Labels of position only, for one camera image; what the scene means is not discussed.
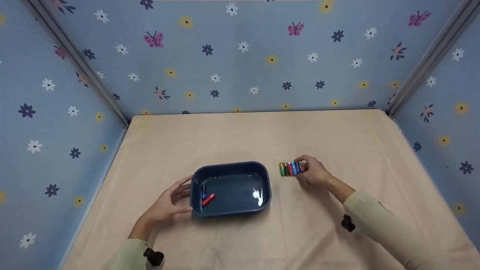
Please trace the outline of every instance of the light green sleeve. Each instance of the light green sleeve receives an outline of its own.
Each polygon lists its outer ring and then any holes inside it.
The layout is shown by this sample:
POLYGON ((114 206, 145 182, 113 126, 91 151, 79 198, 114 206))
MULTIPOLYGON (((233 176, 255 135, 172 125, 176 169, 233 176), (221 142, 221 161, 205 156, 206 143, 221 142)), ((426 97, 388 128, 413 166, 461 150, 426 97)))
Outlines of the light green sleeve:
POLYGON ((145 270, 147 258, 144 252, 147 242, 140 239, 127 239, 115 253, 108 270, 145 270))
POLYGON ((426 239, 362 191, 343 205, 352 223, 381 244, 407 270, 452 270, 452 266, 426 239))

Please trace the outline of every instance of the table surface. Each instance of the table surface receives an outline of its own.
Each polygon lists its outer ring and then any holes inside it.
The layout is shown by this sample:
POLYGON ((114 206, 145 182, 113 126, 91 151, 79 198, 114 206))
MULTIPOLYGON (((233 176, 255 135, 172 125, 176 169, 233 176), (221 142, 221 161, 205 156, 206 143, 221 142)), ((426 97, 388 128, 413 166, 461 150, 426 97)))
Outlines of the table surface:
POLYGON ((335 198, 280 176, 279 162, 304 153, 378 198, 456 269, 480 265, 397 125, 380 110, 337 110, 135 116, 63 268, 105 266, 136 219, 180 178, 204 165, 256 160, 269 172, 270 206, 161 224, 149 244, 165 254, 164 269, 403 269, 379 244, 340 226, 335 198))

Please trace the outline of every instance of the tray rim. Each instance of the tray rim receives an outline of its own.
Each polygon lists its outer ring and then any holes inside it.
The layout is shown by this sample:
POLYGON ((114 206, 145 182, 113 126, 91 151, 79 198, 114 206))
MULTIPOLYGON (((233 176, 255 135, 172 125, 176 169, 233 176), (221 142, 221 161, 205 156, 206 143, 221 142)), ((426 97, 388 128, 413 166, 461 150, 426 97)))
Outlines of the tray rim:
POLYGON ((195 173, 193 173, 193 176, 192 176, 192 183, 191 185, 193 185, 193 180, 195 179, 195 176, 197 175, 197 173, 202 170, 202 169, 205 169, 205 168, 209 168, 209 167, 217 167, 217 166, 226 166, 226 165, 237 165, 237 164, 244 164, 244 163, 257 163, 259 164, 260 166, 262 166, 266 173, 267 173, 267 182, 268 182, 268 192, 270 193, 270 196, 267 200, 267 202, 262 205, 260 208, 258 209, 254 209, 254 210, 242 210, 242 211, 234 211, 234 212, 225 212, 223 214, 202 214, 202 213, 199 213, 195 210, 195 208, 193 208, 193 204, 192 204, 192 192, 193 192, 193 188, 190 189, 190 207, 192 208, 192 214, 195 214, 196 216, 199 216, 199 217, 203 217, 203 218, 210 218, 210 217, 225 217, 225 216, 232 216, 232 215, 241 215, 241 214, 247 214, 247 213, 258 213, 258 212, 261 212, 263 210, 265 210, 265 208, 267 208, 267 206, 270 205, 270 201, 272 200, 272 186, 270 185, 270 176, 268 175, 268 170, 267 168, 265 167, 265 165, 263 165, 262 163, 258 162, 258 161, 255 161, 255 160, 251 160, 251 161, 241 161, 241 162, 231 162, 231 163, 221 163, 221 164, 214 164, 214 165, 205 165, 205 166, 202 166, 200 168, 198 168, 195 173))

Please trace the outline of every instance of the metal frame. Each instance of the metal frame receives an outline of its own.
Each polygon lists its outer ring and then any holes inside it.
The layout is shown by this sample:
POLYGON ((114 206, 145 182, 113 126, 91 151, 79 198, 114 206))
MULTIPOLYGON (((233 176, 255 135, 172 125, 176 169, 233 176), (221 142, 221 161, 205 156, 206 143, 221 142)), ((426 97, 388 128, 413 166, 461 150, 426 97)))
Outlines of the metal frame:
POLYGON ((447 25, 439 33, 385 110, 387 115, 394 118, 400 112, 479 12, 480 0, 464 0, 459 4, 447 25))
POLYGON ((23 0, 28 9, 34 14, 39 22, 47 32, 58 42, 64 53, 67 53, 69 60, 72 61, 75 68, 81 73, 87 82, 92 86, 90 87, 96 93, 98 93, 105 104, 110 107, 119 120, 128 127, 130 121, 123 114, 120 107, 113 100, 112 94, 105 86, 105 84, 97 76, 92 66, 86 61, 84 55, 77 49, 72 39, 67 35, 63 28, 59 25, 57 20, 50 14, 46 6, 41 0, 23 0))

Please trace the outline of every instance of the blue wallpaper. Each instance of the blue wallpaper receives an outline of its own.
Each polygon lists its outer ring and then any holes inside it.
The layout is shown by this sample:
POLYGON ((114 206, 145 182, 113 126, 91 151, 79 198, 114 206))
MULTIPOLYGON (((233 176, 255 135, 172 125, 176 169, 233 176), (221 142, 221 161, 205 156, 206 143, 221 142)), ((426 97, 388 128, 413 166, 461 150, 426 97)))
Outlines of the blue wallpaper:
POLYGON ((477 248, 480 247, 478 33, 480 16, 396 117, 477 248))
POLYGON ((127 117, 380 108, 451 0, 42 0, 127 117))
POLYGON ((21 1, 0 40, 0 268, 55 269, 124 126, 21 1))

